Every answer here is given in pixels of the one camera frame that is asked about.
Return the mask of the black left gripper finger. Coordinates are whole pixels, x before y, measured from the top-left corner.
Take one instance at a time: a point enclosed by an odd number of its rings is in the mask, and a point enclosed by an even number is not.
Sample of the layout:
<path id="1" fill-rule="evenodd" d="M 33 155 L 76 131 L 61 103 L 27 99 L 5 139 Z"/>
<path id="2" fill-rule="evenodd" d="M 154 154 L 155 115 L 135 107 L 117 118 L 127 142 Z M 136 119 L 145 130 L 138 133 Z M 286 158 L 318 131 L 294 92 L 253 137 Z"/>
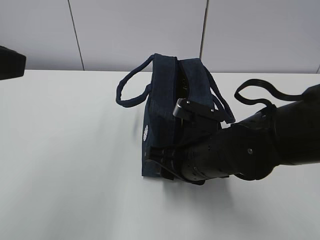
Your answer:
<path id="1" fill-rule="evenodd" d="M 22 77 L 25 74 L 26 56 L 7 47 L 0 47 L 0 80 Z"/>

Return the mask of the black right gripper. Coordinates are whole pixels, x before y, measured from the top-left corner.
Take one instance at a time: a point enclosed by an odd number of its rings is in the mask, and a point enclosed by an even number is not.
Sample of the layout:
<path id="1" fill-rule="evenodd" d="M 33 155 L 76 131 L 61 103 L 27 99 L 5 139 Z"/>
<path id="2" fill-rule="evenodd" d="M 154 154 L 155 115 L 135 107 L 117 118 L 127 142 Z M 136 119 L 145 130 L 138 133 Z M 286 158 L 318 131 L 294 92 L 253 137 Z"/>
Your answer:
<path id="1" fill-rule="evenodd" d="M 178 160 L 176 150 L 170 147 L 148 147 L 146 161 L 155 163 L 159 175 L 167 180 L 179 179 L 187 183 L 197 183 L 197 179 L 187 179 L 182 174 L 182 162 Z"/>

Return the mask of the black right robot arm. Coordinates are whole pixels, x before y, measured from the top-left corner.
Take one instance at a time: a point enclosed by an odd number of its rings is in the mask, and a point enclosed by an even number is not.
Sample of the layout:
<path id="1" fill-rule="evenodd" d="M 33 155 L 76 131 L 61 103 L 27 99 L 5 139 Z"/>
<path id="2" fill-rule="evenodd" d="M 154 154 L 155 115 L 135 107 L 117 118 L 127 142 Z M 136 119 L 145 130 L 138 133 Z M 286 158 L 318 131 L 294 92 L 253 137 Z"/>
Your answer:
<path id="1" fill-rule="evenodd" d="M 246 105 L 264 104 L 254 115 L 220 129 L 222 113 L 189 99 L 180 98 L 173 115 L 184 121 L 191 141 L 183 145 L 148 147 L 144 159 L 160 166 L 161 176 L 203 185 L 206 180 L 234 175 L 255 181 L 275 167 L 316 164 L 320 161 L 320 87 L 314 85 L 300 95 L 288 95 L 272 84 L 251 79 L 242 88 L 258 86 L 277 99 L 288 101 L 276 107 L 269 100 L 247 99 Z"/>

